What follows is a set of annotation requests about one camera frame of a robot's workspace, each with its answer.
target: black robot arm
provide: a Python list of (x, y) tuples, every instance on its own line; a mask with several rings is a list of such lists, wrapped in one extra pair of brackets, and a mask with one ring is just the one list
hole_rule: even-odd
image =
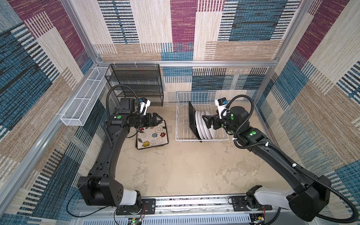
[(121, 205), (124, 188), (115, 180), (115, 169), (130, 127), (157, 126), (163, 120), (156, 113), (139, 115), (134, 114), (134, 111), (135, 100), (122, 98), (120, 108), (107, 118), (104, 131), (108, 140), (104, 142), (88, 175), (81, 176), (77, 183), (87, 205), (116, 207)]
[[(230, 104), (237, 98), (247, 98), (251, 103), (248, 113), (243, 107)], [(331, 187), (331, 181), (324, 175), (317, 177), (289, 158), (281, 149), (274, 145), (259, 129), (250, 126), (249, 118), (254, 110), (252, 99), (247, 95), (238, 95), (230, 102), (225, 98), (215, 100), (218, 107), (214, 116), (202, 116), (207, 127), (223, 128), (234, 135), (234, 144), (240, 149), (248, 149), (276, 170), (291, 186), (294, 193), (286, 196), (288, 206), (301, 219), (311, 221), (315, 216), (337, 223), (352, 223), (359, 217), (354, 204), (344, 195)], [(247, 192), (248, 205), (258, 208), (259, 203), (254, 194), (262, 186), (257, 185)], [(347, 219), (336, 219), (323, 216), (319, 212), (329, 203), (330, 191), (345, 201), (353, 211)]]

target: white mesh basket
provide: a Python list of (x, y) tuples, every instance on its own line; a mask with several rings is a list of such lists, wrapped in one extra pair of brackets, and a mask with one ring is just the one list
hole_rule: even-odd
[(61, 117), (66, 126), (83, 126), (106, 83), (107, 67), (96, 67)]
[(225, 141), (229, 139), (224, 129), (217, 129), (215, 139), (198, 140), (189, 127), (189, 101), (196, 111), (216, 114), (216, 91), (176, 93), (176, 140), (177, 141)]

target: red wire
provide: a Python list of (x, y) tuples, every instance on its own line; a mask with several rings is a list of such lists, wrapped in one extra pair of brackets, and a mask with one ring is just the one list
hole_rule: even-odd
[(146, 205), (144, 205), (144, 211), (141, 213), (140, 218), (142, 217), (143, 214), (144, 214), (143, 219), (145, 218), (145, 211), (146, 211)]
[(261, 206), (262, 207), (262, 210), (264, 210), (264, 221), (265, 221), (265, 207), (264, 206)]

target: white plate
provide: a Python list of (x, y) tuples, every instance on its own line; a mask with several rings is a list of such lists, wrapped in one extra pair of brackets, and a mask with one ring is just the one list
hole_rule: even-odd
[(201, 112), (201, 121), (203, 122), (203, 127), (204, 127), (207, 138), (209, 140), (211, 140), (212, 136), (211, 136), (210, 130), (207, 128), (206, 123), (205, 123), (204, 119), (202, 118), (202, 116), (204, 116), (204, 115), (205, 115), (205, 113)]
[(209, 130), (210, 130), (212, 139), (215, 139), (216, 138), (216, 131), (214, 130), (214, 126), (211, 125), (211, 128)]
[(202, 118), (201, 118), (201, 112), (197, 112), (198, 113), (198, 123), (199, 123), (199, 127), (200, 127), (200, 130), (201, 130), (201, 133), (203, 134), (204, 136), (204, 139), (207, 139), (207, 135), (205, 133), (205, 129), (204, 129), (204, 126), (203, 126), (203, 123), (201, 122)]
[(199, 136), (200, 136), (201, 140), (203, 140), (204, 135), (202, 134), (201, 129), (200, 129), (200, 124), (199, 124), (199, 120), (198, 120), (198, 111), (195, 111), (194, 117), (195, 117), (196, 128), (198, 129), (198, 132), (199, 132)]

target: striped fabric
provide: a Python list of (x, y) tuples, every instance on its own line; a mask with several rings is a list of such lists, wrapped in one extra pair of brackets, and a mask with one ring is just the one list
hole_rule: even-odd
[[(301, 3), (300, 0), (73, 2), (85, 32), (104, 61), (272, 60)], [(163, 68), (165, 84), (171, 83), (171, 91), (164, 92), (164, 101), (173, 101), (170, 96), (175, 95), (175, 90), (255, 93), (265, 74), (194, 77), (193, 69), (197, 68)]]
[[(303, 36), (286, 50), (282, 61), (287, 62), (275, 69), (257, 103), (282, 150), (316, 175), (327, 176), (358, 210), (359, 9), (356, 0), (315, 0), (302, 22), (307, 27)], [(350, 212), (331, 196), (321, 214), (346, 218)]]
[[(0, 0), (0, 186), (64, 104), (92, 61), (60, 0)], [(64, 224), (77, 174), (103, 142), (100, 99), (84, 132), (61, 127), (0, 224)], [(70, 202), (74, 210), (79, 194)]]

